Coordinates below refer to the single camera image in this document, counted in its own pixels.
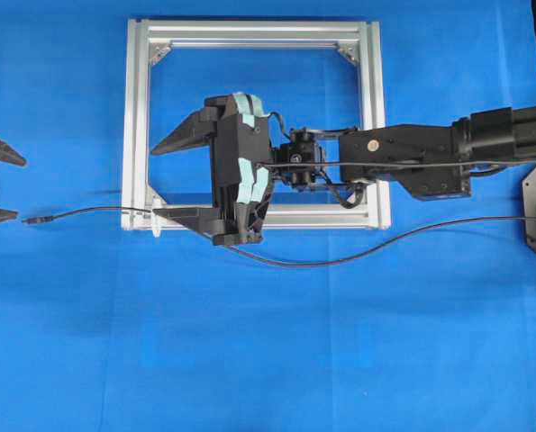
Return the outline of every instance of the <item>blue surface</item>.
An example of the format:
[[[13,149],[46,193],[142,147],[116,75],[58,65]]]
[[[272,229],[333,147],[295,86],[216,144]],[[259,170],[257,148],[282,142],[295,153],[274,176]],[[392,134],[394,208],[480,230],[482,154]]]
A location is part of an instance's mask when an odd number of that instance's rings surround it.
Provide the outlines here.
[[[536,104],[528,0],[0,1],[0,136],[29,160],[0,164],[0,207],[119,202],[126,20],[148,15],[377,19],[389,124]],[[289,125],[357,119],[353,71],[332,53],[207,56],[177,52],[154,70],[154,142],[232,90]],[[156,158],[151,180],[205,192],[205,158]],[[394,185],[388,232],[270,231],[253,250],[325,259],[428,222],[520,213],[528,169],[475,180],[459,201]],[[187,232],[122,232],[113,215],[0,225],[0,431],[402,428],[536,430],[536,256],[519,225],[426,233],[309,271]]]

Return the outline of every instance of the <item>light blue tape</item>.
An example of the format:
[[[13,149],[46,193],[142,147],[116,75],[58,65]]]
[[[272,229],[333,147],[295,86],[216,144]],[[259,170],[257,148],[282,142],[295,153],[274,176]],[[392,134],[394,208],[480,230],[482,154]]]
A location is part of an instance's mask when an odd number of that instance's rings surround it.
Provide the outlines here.
[[[251,162],[244,158],[238,157],[238,164],[240,164],[240,176],[241,182],[238,189],[238,203],[249,204],[251,201],[251,193],[253,190],[253,171],[251,169]]]
[[[240,113],[242,117],[241,121],[250,126],[251,128],[254,128],[256,126],[256,119],[253,115],[253,112],[251,112],[250,101],[248,101],[248,98],[246,97],[245,93],[234,93],[233,99],[238,105],[238,113]]]
[[[252,129],[256,126],[256,118],[251,114],[242,114],[241,121],[250,126]]]
[[[250,94],[251,102],[253,104],[253,115],[256,117],[268,117],[269,114],[264,113],[264,105],[256,95]]]
[[[253,185],[253,191],[251,193],[251,200],[259,203],[266,192],[269,180],[269,171],[262,167],[256,173],[256,184]]]

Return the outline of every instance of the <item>aluminum frame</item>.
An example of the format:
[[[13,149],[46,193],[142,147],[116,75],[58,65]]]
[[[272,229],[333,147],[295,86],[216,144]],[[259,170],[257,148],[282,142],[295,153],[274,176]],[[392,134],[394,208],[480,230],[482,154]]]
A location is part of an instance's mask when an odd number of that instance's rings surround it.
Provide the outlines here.
[[[385,126],[384,87],[377,22],[265,22],[129,20],[123,134],[122,206],[175,208],[149,184],[150,69],[172,49],[321,48],[337,50],[358,68],[360,127]],[[354,209],[339,204],[272,204],[264,227],[279,229],[369,228],[391,225],[389,185],[369,184]],[[154,214],[128,211],[124,230],[184,230]]]

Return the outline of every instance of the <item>screw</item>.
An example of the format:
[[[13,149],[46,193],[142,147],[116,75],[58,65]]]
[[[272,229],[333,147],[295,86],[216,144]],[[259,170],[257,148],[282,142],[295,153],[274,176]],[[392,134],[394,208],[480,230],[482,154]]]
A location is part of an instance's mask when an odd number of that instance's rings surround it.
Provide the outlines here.
[[[377,151],[379,149],[379,142],[377,139],[371,139],[368,142],[368,151]]]

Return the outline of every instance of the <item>black cable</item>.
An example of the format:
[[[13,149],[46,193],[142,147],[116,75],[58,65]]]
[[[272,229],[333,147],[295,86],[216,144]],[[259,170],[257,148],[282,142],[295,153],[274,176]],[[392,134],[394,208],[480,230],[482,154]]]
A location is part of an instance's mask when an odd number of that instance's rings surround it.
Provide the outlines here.
[[[268,117],[274,116],[277,119],[277,123],[279,123],[279,129],[282,131],[282,135],[284,135],[288,140],[292,140],[290,136],[286,133],[286,125],[284,124],[284,118],[282,117],[282,114],[276,111],[272,111]]]
[[[265,168],[290,168],[290,167],[375,167],[375,168],[446,168],[446,167],[472,167],[475,165],[498,165],[512,167],[523,164],[536,164],[536,159],[523,160],[472,160],[467,162],[443,162],[437,164],[417,164],[406,162],[382,163],[382,162],[299,162],[283,164],[267,164],[258,162],[257,167]]]
[[[505,171],[506,166],[498,166],[495,168],[488,169],[487,171],[472,171],[469,173],[470,177],[489,177],[494,176],[502,171]]]
[[[75,214],[81,214],[81,213],[90,213],[90,212],[142,212],[142,213],[151,213],[150,210],[146,209],[136,209],[134,207],[120,207],[120,206],[100,206],[100,207],[87,207],[85,209],[78,209],[73,211],[67,211],[65,213],[56,214],[53,216],[39,216],[36,218],[28,218],[22,220],[23,223],[27,223],[28,225],[33,225],[37,223],[47,223],[51,221],[55,221],[57,219],[61,218],[67,218],[68,216],[73,216]]]
[[[321,169],[320,170],[320,175],[323,177],[323,180],[325,180],[325,183],[327,184],[328,189],[330,190],[330,192],[332,193],[332,195],[334,196],[336,201],[344,209],[350,210],[350,209],[353,209],[355,207],[358,207],[361,204],[362,200],[364,199],[363,184],[361,184],[361,185],[354,184],[356,186],[355,197],[354,197],[355,199],[354,199],[354,202],[349,202],[343,196],[340,195],[340,192],[338,192],[338,189],[336,188],[335,184],[329,178],[329,176],[327,175],[327,173],[325,171],[323,171]]]
[[[230,251],[235,252],[236,254],[242,255],[250,259],[254,259],[256,261],[259,261],[260,263],[268,264],[270,266],[287,267],[287,268],[316,268],[316,267],[325,267],[325,266],[337,266],[339,264],[349,263],[350,261],[355,261],[356,259],[367,257],[373,254],[374,252],[378,252],[378,250],[380,249],[383,249],[387,246],[392,245],[393,243],[396,243],[396,241],[406,239],[408,237],[411,237],[415,234],[419,234],[427,230],[435,230],[437,228],[449,227],[452,225],[460,225],[464,223],[489,222],[489,221],[536,221],[536,218],[528,217],[528,216],[485,216],[485,217],[479,217],[479,218],[449,220],[446,222],[434,223],[432,225],[427,225],[425,227],[413,229],[411,231],[405,232],[404,234],[400,234],[399,236],[395,236],[389,240],[386,240],[383,243],[380,243],[377,246],[371,247],[368,250],[359,252],[358,254],[355,254],[355,255],[346,256],[344,258],[339,258],[339,259],[333,259],[330,261],[314,261],[311,263],[279,261],[276,259],[269,259],[263,256],[254,255],[254,254],[251,254],[250,252],[246,252],[244,250],[238,249],[233,246],[226,246],[225,248],[228,248]]]

